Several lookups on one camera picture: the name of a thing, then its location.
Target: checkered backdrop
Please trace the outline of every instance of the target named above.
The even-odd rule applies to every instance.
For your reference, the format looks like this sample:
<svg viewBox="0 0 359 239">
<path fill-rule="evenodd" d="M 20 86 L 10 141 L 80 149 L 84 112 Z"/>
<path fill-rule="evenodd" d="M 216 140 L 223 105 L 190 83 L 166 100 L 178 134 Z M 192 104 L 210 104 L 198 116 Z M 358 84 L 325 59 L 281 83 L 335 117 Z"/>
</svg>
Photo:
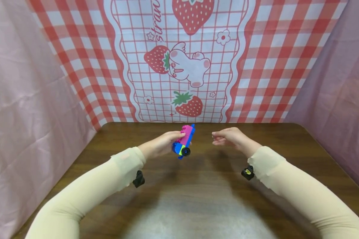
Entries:
<svg viewBox="0 0 359 239">
<path fill-rule="evenodd" d="M 99 129 L 281 122 L 347 0 L 28 3 Z"/>
</svg>

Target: left hand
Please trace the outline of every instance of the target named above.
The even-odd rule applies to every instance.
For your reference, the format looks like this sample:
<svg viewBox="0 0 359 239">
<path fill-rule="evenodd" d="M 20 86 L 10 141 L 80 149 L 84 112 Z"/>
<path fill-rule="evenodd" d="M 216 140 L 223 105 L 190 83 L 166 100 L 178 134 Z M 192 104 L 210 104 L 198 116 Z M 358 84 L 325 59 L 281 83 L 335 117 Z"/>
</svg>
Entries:
<svg viewBox="0 0 359 239">
<path fill-rule="evenodd" d="M 163 135 L 141 144 L 138 148 L 142 151 L 145 159 L 156 158 L 172 151 L 174 141 L 185 136 L 180 131 L 170 131 Z"/>
</svg>

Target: wavy border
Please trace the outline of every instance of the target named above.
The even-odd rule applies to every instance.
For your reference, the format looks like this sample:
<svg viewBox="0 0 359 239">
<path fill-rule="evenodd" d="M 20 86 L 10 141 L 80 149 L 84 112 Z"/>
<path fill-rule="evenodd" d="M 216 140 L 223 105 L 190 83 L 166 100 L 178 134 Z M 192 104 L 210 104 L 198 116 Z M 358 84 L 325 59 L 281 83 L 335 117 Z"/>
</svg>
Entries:
<svg viewBox="0 0 359 239">
<path fill-rule="evenodd" d="M 250 18 L 252 17 L 254 10 L 255 10 L 255 5 L 256 5 L 256 0 L 247 0 L 247 4 L 248 4 L 248 8 L 247 8 L 247 12 L 245 14 L 245 16 L 242 18 L 240 24 L 238 25 L 237 28 L 237 32 L 244 32 L 245 31 L 245 27 L 247 25 L 247 23 L 249 22 Z M 227 110 L 231 107 L 231 104 L 233 102 L 232 100 L 232 96 L 231 96 L 231 89 L 233 88 L 233 86 L 235 85 L 235 83 L 239 80 L 238 79 L 238 70 L 237 70 L 237 63 L 238 60 L 242 57 L 243 53 L 245 52 L 246 48 L 248 48 L 247 46 L 247 42 L 246 42 L 246 36 L 245 34 L 242 34 L 241 37 L 239 37 L 240 35 L 238 35 L 238 40 L 239 40 L 239 48 L 238 48 L 238 52 L 235 54 L 235 57 L 233 58 L 233 60 L 230 63 L 230 68 L 232 70 L 232 74 L 231 74 L 231 81 L 227 84 L 225 93 L 226 93 L 226 97 L 227 97 L 227 101 L 225 106 L 223 106 L 222 110 L 221 110 L 221 114 L 222 114 L 222 120 L 220 121 L 220 123 L 227 123 L 227 115 L 226 112 Z"/>
<path fill-rule="evenodd" d="M 129 86 L 129 88 L 131 90 L 130 95 L 127 96 L 127 97 L 129 98 L 132 105 L 136 108 L 136 112 L 134 113 L 134 117 L 139 122 L 145 122 L 140 118 L 139 112 L 140 112 L 141 109 L 140 109 L 140 106 L 138 105 L 138 103 L 134 100 L 134 94 L 136 92 L 135 92 L 133 83 L 129 80 L 129 77 L 128 77 L 128 71 L 129 71 L 128 61 L 124 57 L 124 54 L 122 53 L 121 48 L 120 48 L 120 43 L 121 43 L 121 40 L 122 40 L 121 28 L 118 25 L 118 22 L 113 18 L 112 9 L 111 9 L 112 8 L 112 2 L 113 2 L 113 0 L 104 0 L 104 12 L 105 12 L 107 20 L 110 22 L 110 24 L 113 26 L 113 28 L 115 30 L 115 35 L 116 36 L 114 38 L 114 50 L 116 51 L 116 53 L 119 56 L 122 63 L 124 64 L 124 70 L 122 72 L 122 76 L 124 77 L 125 83 Z"/>
</svg>

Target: brown table surface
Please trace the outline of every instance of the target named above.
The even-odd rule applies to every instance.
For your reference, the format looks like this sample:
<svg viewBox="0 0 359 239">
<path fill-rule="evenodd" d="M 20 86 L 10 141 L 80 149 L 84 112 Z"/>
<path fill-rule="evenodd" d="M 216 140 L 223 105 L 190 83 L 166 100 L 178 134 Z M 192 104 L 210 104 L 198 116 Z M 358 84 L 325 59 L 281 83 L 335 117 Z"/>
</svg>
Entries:
<svg viewBox="0 0 359 239">
<path fill-rule="evenodd" d="M 41 206 L 111 155 L 182 125 L 106 124 Z M 359 216 L 359 187 L 301 126 L 198 123 L 189 157 L 179 160 L 173 153 L 148 161 L 142 169 L 146 183 L 138 189 L 131 185 L 95 207 L 81 221 L 80 238 L 314 238 L 316 229 L 285 200 L 240 175 L 247 166 L 241 153 L 212 145 L 212 131 L 232 126 L 318 179 Z M 25 237 L 34 216 L 15 238 Z"/>
</svg>

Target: building block toy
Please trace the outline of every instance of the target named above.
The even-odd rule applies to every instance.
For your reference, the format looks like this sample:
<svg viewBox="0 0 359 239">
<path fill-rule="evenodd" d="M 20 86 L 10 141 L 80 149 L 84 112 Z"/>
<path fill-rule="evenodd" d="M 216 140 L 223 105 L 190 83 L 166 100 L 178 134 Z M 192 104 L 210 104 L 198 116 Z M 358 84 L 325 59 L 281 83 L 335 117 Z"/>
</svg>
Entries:
<svg viewBox="0 0 359 239">
<path fill-rule="evenodd" d="M 185 133 L 185 136 L 173 143 L 172 150 L 179 155 L 179 159 L 182 159 L 184 156 L 190 155 L 189 146 L 195 132 L 195 125 L 184 125 L 180 132 Z"/>
</svg>

